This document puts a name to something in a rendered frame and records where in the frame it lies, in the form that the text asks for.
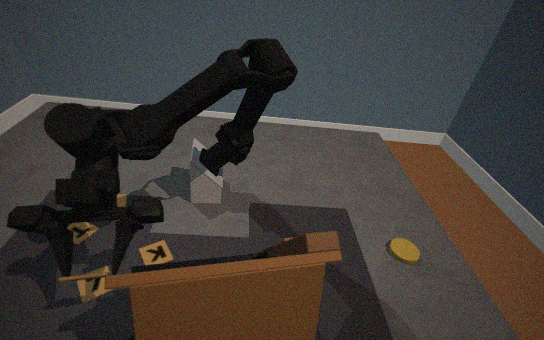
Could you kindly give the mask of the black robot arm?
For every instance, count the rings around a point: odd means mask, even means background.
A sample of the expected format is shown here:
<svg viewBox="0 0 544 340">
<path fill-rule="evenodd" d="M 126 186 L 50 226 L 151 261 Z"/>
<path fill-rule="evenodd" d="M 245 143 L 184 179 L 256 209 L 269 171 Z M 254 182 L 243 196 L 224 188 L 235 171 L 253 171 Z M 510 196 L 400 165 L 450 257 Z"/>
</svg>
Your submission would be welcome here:
<svg viewBox="0 0 544 340">
<path fill-rule="evenodd" d="M 248 68 L 242 58 L 250 57 Z M 150 160 L 174 139 L 177 130 L 233 90 L 247 88 L 233 121 L 221 125 L 218 139 L 199 161 L 216 177 L 230 161 L 246 159 L 254 143 L 253 129 L 273 94 L 286 90 L 297 68 L 276 39 L 251 39 L 240 49 L 227 50 L 217 62 L 156 104 L 132 110 L 102 110 L 63 103 L 46 115 L 46 134 L 75 157 L 75 167 L 105 164 L 118 169 L 123 159 Z M 75 174 L 75 175 L 73 175 Z M 119 171 L 99 171 L 98 178 L 55 179 L 55 204 L 73 202 L 113 205 L 120 193 Z"/>
</svg>

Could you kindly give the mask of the yellow round flat disc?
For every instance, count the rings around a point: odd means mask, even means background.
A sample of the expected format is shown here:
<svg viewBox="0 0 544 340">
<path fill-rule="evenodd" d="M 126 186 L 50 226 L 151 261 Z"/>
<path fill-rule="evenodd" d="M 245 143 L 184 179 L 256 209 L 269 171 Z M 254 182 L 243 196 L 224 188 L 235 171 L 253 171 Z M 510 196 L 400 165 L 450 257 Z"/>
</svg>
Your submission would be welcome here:
<svg viewBox="0 0 544 340">
<path fill-rule="evenodd" d="M 412 242 L 403 238 L 391 240 L 389 251 L 395 259 L 405 264 L 415 263 L 420 256 L 418 248 Z"/>
</svg>

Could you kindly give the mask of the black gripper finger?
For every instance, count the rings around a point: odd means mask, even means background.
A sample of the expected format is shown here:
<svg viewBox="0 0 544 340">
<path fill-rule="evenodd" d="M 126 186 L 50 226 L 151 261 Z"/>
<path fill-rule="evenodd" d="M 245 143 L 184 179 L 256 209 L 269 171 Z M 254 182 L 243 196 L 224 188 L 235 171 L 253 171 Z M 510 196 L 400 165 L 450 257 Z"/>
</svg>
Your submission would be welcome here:
<svg viewBox="0 0 544 340">
<path fill-rule="evenodd" d="M 62 277 L 70 276 L 73 231 L 58 225 L 34 227 L 34 231 L 44 234 L 49 240 L 54 250 Z"/>
<path fill-rule="evenodd" d="M 139 229 L 144 225 L 139 220 L 116 221 L 116 239 L 112 261 L 112 274 L 117 274 L 126 250 Z"/>
</svg>

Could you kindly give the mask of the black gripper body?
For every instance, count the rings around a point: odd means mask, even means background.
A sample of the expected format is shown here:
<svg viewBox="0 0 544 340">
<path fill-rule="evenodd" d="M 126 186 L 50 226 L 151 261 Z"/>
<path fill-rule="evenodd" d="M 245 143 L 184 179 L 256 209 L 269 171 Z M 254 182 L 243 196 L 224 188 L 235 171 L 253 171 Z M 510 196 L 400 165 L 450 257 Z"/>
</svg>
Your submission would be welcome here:
<svg viewBox="0 0 544 340">
<path fill-rule="evenodd" d="M 98 178 L 99 171 L 118 169 L 105 164 L 84 164 L 76 166 L 71 173 L 83 172 L 83 178 Z M 117 194 L 114 194 L 113 205 L 104 204 L 101 200 L 97 203 L 73 202 L 69 207 L 71 210 L 57 211 L 47 205 L 16 206 L 8 216 L 7 227 L 35 232 L 34 227 L 58 225 L 67 229 L 68 223 L 77 222 L 106 220 L 139 220 L 143 224 L 164 222 L 163 206 L 157 198 L 136 199 L 132 201 L 131 206 L 118 207 Z"/>
</svg>

